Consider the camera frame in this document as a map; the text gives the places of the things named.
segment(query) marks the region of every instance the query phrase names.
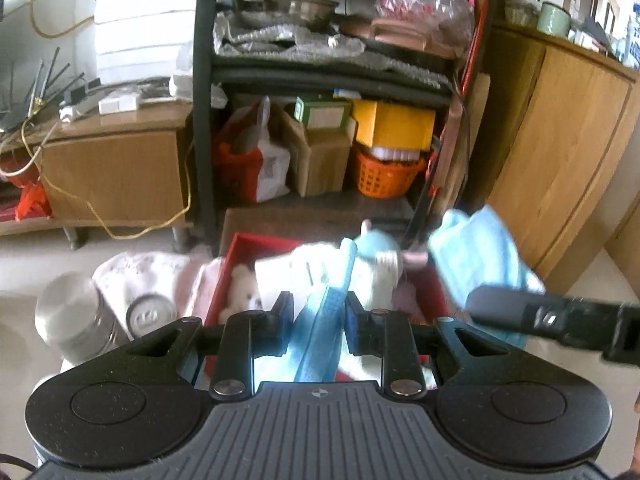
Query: stuffed animal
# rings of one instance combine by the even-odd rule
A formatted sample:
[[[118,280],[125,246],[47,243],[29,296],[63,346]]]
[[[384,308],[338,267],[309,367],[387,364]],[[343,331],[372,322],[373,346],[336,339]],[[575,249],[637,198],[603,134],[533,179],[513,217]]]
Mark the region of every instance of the stuffed animal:
[[[219,323],[226,323],[233,314],[245,310],[262,310],[255,272],[245,264],[236,265],[231,271],[231,284],[226,294],[226,308],[220,312]]]

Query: white cable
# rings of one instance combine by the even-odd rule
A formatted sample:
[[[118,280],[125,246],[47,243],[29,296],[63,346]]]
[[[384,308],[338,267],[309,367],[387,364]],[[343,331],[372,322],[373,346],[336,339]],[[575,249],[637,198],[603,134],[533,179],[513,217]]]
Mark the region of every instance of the white cable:
[[[44,145],[49,140],[49,137],[53,134],[53,132],[59,126],[60,126],[60,121],[57,121],[56,124],[54,124],[53,127],[49,130],[47,135],[44,136],[44,139],[42,139],[42,142],[40,143],[40,146],[38,146],[38,149],[36,150],[36,152],[31,157],[31,160],[29,162],[27,162],[27,164],[23,168],[20,168],[20,170],[17,170],[17,171],[12,171],[10,173],[5,172],[5,171],[2,170],[2,168],[0,168],[0,175],[4,176],[5,178],[11,178],[13,176],[20,176],[25,171],[27,171],[31,167],[31,165],[35,162],[36,158],[38,158],[38,155],[40,155],[40,152],[42,151]],[[9,140],[13,140],[13,138],[18,134],[20,134],[20,132],[15,132],[13,135],[8,136],[5,140],[2,141],[2,143],[0,143],[0,157],[2,157],[2,150],[4,149],[4,145],[7,142],[9,142]]]

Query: silver lid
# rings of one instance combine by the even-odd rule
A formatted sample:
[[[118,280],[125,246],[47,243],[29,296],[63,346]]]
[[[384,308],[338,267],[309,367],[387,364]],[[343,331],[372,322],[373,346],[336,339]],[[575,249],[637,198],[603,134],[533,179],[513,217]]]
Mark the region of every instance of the silver lid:
[[[134,338],[142,337],[178,317],[174,302],[161,294],[143,294],[127,310],[127,328]]]
[[[36,330],[45,343],[59,345],[91,328],[99,309],[100,293],[91,278],[62,274],[38,297]]]

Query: yellow cable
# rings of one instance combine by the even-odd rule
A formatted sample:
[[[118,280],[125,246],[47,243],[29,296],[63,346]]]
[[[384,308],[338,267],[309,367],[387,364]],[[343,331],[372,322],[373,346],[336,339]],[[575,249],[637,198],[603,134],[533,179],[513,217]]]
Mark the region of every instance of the yellow cable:
[[[29,144],[27,143],[27,139],[24,135],[24,129],[27,125],[27,123],[40,111],[40,107],[41,107],[41,103],[40,102],[36,102],[36,105],[34,106],[34,112],[33,114],[31,114],[31,117],[28,117],[23,123],[22,123],[22,128],[20,129],[20,136],[22,137],[22,143],[24,144],[24,147],[27,150],[27,153],[29,153],[29,156],[33,158],[33,152],[31,151],[31,148],[29,147]],[[184,207],[184,209],[182,209],[180,212],[176,213],[174,216],[172,216],[169,220],[167,220],[166,222],[163,222],[159,225],[155,225],[155,226],[151,226],[151,227],[147,227],[145,229],[142,229],[142,231],[140,231],[139,233],[135,233],[132,235],[117,235],[114,234],[111,229],[109,229],[109,227],[107,226],[107,224],[105,224],[104,220],[102,220],[102,218],[100,217],[100,215],[98,215],[98,212],[94,209],[94,206],[91,204],[91,202],[89,202],[87,199],[79,197],[78,195],[68,192],[65,189],[62,189],[59,186],[56,186],[52,181],[50,181],[47,176],[44,174],[43,171],[40,171],[40,176],[44,179],[44,181],[49,184],[50,187],[52,187],[54,190],[56,190],[58,193],[62,193],[65,196],[68,196],[69,198],[73,199],[73,200],[81,200],[82,202],[84,202],[86,204],[86,206],[89,208],[89,211],[91,211],[91,213],[95,216],[95,219],[97,219],[98,222],[100,222],[100,225],[104,228],[105,231],[107,231],[107,234],[114,240],[136,240],[137,238],[140,238],[142,235],[145,235],[147,233],[150,233],[151,231],[156,231],[158,229],[163,229],[165,227],[169,227],[172,223],[174,223],[178,218],[180,218],[182,215],[186,214],[189,209],[191,209],[191,179],[189,177],[189,168],[187,167],[187,158],[189,153],[191,153],[191,150],[193,149],[193,140],[191,141],[188,149],[187,149],[187,153],[184,154],[184,173],[186,175],[186,179],[187,179],[187,205]],[[40,164],[42,170],[44,170],[44,161]]]
[[[47,34],[46,32],[43,32],[40,29],[40,27],[38,27],[38,24],[36,23],[36,15],[33,10],[34,1],[35,0],[29,0],[29,18],[31,20],[31,27],[33,27],[33,30],[36,31],[36,34],[38,36],[40,36],[41,38],[44,38],[45,40],[55,40],[56,38],[61,38],[62,36],[66,36],[70,32],[73,32],[74,30],[76,30],[76,28],[82,27],[86,23],[92,22],[94,20],[93,16],[89,16],[88,18],[85,18],[81,22],[78,22],[75,25],[73,25],[73,27],[69,27],[68,29],[63,30],[58,34]]]

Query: yellow box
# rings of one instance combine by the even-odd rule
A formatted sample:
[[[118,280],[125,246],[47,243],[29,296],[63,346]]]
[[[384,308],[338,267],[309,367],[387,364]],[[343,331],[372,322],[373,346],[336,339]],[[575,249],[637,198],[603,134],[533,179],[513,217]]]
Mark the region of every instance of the yellow box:
[[[404,148],[427,151],[431,147],[433,110],[411,106],[354,100],[351,116],[358,123],[356,140],[372,148]]]

